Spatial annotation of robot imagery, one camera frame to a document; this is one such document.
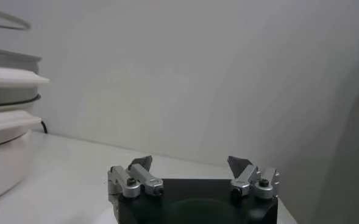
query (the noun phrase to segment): stacked containers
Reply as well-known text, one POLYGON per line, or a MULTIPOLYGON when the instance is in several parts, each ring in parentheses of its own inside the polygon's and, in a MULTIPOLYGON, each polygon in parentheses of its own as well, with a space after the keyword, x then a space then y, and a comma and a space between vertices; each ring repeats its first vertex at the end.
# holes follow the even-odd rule
POLYGON ((29 170, 30 126, 41 119, 21 109, 40 98, 38 57, 0 51, 0 195, 20 182, 29 170))

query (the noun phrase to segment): white container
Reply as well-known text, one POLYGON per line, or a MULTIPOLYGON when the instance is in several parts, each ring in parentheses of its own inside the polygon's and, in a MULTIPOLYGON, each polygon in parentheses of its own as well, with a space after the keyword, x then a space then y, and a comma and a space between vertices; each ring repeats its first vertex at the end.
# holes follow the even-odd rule
POLYGON ((30 130, 0 145, 0 195, 19 183, 29 171, 32 160, 29 136, 30 130))
POLYGON ((22 136, 31 125, 40 122, 39 117, 23 110, 0 112, 0 144, 22 136))

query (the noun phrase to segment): white wall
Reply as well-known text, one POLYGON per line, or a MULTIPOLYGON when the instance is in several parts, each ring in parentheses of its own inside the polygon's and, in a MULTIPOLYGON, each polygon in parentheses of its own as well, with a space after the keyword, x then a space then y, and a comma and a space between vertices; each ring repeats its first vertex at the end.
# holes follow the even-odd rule
POLYGON ((33 25, 0 30, 0 48, 44 58, 52 83, 35 112, 51 133, 277 166, 285 204, 309 222, 359 94, 359 0, 0 0, 0 10, 33 25))

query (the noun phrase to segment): silver metal bracket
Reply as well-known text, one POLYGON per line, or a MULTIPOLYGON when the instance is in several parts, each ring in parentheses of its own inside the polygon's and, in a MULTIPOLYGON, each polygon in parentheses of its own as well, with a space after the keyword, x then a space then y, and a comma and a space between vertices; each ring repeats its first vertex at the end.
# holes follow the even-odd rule
POLYGON ((261 199, 271 199, 278 196, 279 173, 274 168, 266 169, 261 178, 255 183, 255 196, 261 199))
POLYGON ((163 180, 152 176, 140 164, 133 164, 129 167, 130 176, 134 177, 145 187, 145 193, 152 196, 163 195, 163 180))
POLYGON ((234 197, 244 197, 249 194, 251 184, 260 178, 260 172, 257 166, 248 165, 240 176, 233 179, 231 184, 231 193, 234 197))
POLYGON ((127 198, 140 195, 140 182, 129 176, 122 166, 113 166, 107 172, 109 195, 122 194, 127 198))

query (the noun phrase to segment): metal gripper jaw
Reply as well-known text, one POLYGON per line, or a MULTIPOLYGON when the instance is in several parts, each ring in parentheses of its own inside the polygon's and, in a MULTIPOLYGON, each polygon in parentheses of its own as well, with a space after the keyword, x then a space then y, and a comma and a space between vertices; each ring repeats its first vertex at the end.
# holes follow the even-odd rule
POLYGON ((265 200, 278 196, 279 173, 274 168, 260 172, 248 159, 233 156, 228 157, 228 164, 235 177, 230 182, 233 198, 243 198, 251 192, 265 200))

